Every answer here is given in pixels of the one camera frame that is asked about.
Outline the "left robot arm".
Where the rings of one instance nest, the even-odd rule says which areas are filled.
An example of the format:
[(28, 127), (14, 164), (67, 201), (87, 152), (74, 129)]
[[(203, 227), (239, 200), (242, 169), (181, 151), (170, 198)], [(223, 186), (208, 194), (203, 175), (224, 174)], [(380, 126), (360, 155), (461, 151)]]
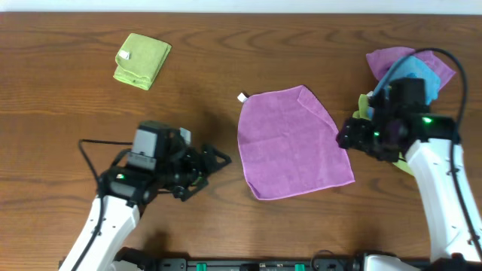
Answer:
[(137, 227), (145, 207), (161, 194), (182, 202), (208, 185), (208, 177), (231, 158), (211, 145), (177, 151), (131, 148), (95, 175), (97, 195), (86, 224), (61, 270), (107, 270), (125, 238)]

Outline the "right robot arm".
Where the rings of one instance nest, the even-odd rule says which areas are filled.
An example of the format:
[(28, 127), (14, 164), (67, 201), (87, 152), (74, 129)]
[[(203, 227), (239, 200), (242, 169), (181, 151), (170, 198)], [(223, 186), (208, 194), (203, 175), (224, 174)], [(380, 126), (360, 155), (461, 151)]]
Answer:
[(339, 131), (337, 143), (381, 161), (407, 162), (429, 226), (430, 270), (481, 268), (481, 217), (451, 118), (433, 114), (379, 120), (351, 117)]

